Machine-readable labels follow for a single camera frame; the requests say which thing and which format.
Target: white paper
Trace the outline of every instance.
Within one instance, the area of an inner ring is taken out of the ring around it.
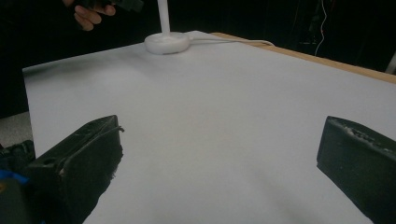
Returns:
[[[327,116],[396,139],[394,84],[239,43],[139,44],[24,73],[38,155],[104,116],[125,129],[85,223],[371,223],[316,156]]]

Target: white surface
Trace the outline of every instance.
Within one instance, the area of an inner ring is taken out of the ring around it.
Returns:
[[[25,74],[39,155],[103,116],[126,131],[85,223],[371,223],[316,156],[327,116],[396,139],[393,84],[239,43],[139,44]]]

